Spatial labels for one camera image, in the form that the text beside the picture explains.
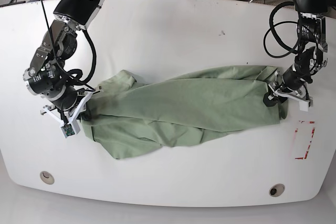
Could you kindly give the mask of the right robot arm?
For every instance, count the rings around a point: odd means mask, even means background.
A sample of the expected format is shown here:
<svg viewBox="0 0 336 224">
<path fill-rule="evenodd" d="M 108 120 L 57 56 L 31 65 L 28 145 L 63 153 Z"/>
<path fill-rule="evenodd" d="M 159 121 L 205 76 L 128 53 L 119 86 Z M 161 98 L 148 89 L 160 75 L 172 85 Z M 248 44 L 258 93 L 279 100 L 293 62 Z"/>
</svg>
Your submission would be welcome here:
<svg viewBox="0 0 336 224">
<path fill-rule="evenodd" d="M 97 53 L 87 32 L 92 20 L 102 8 L 104 0 L 61 0 L 54 10 L 55 20 L 47 24 L 47 32 L 37 48 L 23 79 L 33 95 L 43 95 L 68 123 L 66 113 L 79 103 L 76 86 L 85 92 L 93 91 L 88 86 L 97 64 Z M 77 49 L 77 32 L 83 32 L 92 51 L 92 63 L 88 76 L 83 79 L 80 69 L 65 70 L 65 62 Z"/>
</svg>

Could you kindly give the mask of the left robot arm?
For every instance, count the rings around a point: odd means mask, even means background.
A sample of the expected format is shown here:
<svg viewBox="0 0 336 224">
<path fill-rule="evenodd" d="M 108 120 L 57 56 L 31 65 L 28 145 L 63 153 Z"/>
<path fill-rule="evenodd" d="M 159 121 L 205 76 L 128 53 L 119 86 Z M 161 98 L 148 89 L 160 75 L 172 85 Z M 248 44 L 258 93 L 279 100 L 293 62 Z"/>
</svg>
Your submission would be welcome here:
<svg viewBox="0 0 336 224">
<path fill-rule="evenodd" d="M 264 95 L 263 102 L 267 107 L 284 103 L 287 99 L 299 102 L 300 108 L 306 111 L 312 105 L 309 92 L 301 92 L 308 84 L 313 82 L 312 77 L 327 65 L 323 58 L 328 51 L 326 40 L 325 13 L 335 4 L 335 0 L 290 0 L 278 4 L 269 16 L 269 29 L 286 53 L 283 55 L 268 56 L 283 58 L 289 54 L 295 54 L 294 63 L 283 73 L 275 71 L 275 79 L 268 85 L 268 91 Z M 298 14 L 296 24 L 297 41 L 294 46 L 286 45 L 276 32 L 277 24 L 274 16 L 283 7 L 293 6 Z"/>
</svg>

